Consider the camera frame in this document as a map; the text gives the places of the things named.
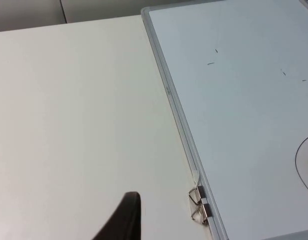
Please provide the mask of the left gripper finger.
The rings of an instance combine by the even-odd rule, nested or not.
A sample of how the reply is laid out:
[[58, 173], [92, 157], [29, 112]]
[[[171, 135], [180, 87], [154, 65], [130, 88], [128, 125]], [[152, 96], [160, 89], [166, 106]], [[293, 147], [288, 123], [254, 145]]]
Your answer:
[[141, 239], [141, 196], [131, 191], [124, 194], [121, 202], [95, 240]]

